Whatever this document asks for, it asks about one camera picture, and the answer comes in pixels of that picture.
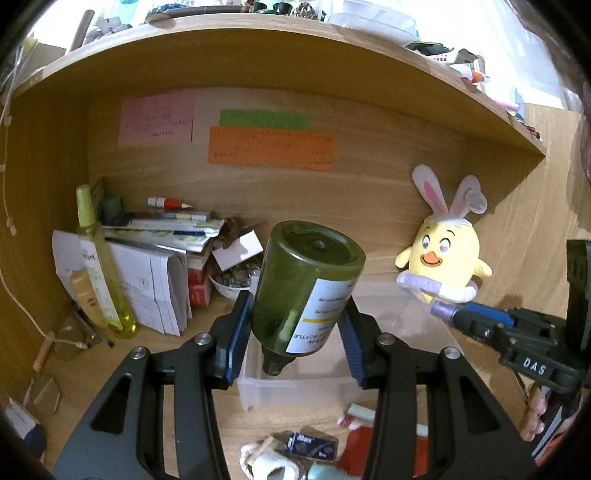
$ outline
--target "yellow spray bottle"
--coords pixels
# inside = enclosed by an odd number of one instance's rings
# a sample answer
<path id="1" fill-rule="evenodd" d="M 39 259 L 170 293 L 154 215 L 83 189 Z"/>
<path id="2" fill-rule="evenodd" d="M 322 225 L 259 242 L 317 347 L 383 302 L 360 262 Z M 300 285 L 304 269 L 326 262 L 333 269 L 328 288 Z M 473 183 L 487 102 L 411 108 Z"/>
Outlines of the yellow spray bottle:
<path id="1" fill-rule="evenodd" d="M 131 338 L 137 333 L 138 325 L 121 292 L 119 275 L 100 223 L 96 221 L 88 185 L 76 189 L 76 201 L 80 248 L 100 309 L 116 336 Z"/>

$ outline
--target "finger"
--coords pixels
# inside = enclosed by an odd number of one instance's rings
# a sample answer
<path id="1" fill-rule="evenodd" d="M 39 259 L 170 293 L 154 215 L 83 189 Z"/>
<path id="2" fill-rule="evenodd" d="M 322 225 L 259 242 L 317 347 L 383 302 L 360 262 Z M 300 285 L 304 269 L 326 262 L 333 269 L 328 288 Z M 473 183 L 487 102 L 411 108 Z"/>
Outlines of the finger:
<path id="1" fill-rule="evenodd" d="M 538 415 L 542 415 L 548 409 L 548 402 L 546 401 L 546 397 L 540 391 L 539 388 L 535 388 L 531 390 L 531 396 L 528 401 L 528 406 L 530 410 L 536 412 Z"/>
<path id="2" fill-rule="evenodd" d="M 538 424 L 535 426 L 535 433 L 536 435 L 539 435 L 540 433 L 542 433 L 544 431 L 545 428 L 545 424 L 543 421 L 538 420 Z"/>
<path id="3" fill-rule="evenodd" d="M 523 417 L 521 417 L 521 423 L 519 424 L 519 431 L 523 435 L 534 433 L 538 427 L 540 418 L 538 414 L 530 409 L 524 411 Z"/>

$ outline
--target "top shelf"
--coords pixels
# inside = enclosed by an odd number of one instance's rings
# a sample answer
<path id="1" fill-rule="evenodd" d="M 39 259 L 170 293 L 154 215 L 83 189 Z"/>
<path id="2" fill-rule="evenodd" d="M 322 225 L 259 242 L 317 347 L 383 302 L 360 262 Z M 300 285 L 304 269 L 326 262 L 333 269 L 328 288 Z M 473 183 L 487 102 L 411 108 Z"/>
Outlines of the top shelf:
<path id="1" fill-rule="evenodd" d="M 50 63 L 15 95 L 214 86 L 356 100 L 545 155 L 529 130 L 453 69 L 367 33 L 279 15 L 199 15 L 132 28 Z"/>

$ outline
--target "stuffed toy chick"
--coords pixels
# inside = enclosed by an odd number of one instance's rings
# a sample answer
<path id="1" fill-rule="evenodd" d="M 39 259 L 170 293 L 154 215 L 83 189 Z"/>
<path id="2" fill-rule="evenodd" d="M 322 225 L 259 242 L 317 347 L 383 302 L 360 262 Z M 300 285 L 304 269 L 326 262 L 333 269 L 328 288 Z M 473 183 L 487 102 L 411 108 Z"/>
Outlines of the stuffed toy chick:
<path id="1" fill-rule="evenodd" d="M 478 291 L 472 276 L 492 275 L 491 268 L 478 258 L 478 236 L 464 218 L 469 211 L 486 210 L 480 183 L 474 175 L 468 175 L 448 209 L 439 181 L 429 167 L 416 166 L 413 182 L 433 214 L 421 225 L 413 245 L 396 257 L 398 268 L 408 264 L 408 270 L 399 273 L 397 282 L 419 290 L 428 302 L 434 297 L 454 303 L 471 301 Z"/>

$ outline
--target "orange paper note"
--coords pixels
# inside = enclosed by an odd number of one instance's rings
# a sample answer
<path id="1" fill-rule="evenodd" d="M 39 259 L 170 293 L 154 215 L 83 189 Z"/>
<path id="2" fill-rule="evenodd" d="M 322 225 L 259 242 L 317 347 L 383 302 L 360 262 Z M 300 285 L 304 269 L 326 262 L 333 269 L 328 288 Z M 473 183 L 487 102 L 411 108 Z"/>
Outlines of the orange paper note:
<path id="1" fill-rule="evenodd" d="M 332 171 L 335 136 L 279 128 L 210 127 L 209 163 Z"/>

